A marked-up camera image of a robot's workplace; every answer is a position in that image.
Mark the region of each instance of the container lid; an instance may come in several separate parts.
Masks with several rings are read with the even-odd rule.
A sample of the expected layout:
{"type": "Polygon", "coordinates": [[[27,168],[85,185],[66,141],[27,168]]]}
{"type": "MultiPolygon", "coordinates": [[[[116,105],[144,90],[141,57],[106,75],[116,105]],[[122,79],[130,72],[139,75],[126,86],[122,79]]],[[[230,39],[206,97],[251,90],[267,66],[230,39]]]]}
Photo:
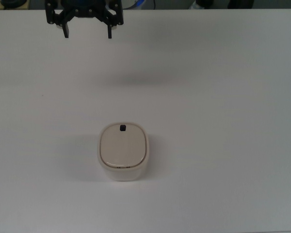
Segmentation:
{"type": "Polygon", "coordinates": [[[117,123],[106,128],[100,138],[102,161],[114,168],[139,165],[146,156],[146,136],[133,123],[117,123]]]}

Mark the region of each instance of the white table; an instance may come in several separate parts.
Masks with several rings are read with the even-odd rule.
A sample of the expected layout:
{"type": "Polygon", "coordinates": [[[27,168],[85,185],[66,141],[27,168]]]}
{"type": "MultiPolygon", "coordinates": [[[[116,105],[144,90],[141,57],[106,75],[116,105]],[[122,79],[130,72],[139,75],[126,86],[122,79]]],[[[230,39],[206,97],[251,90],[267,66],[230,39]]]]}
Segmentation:
{"type": "Polygon", "coordinates": [[[0,233],[291,230],[291,10],[126,11],[70,38],[0,12],[0,233]],[[97,135],[133,121],[147,174],[107,178],[97,135]]]}

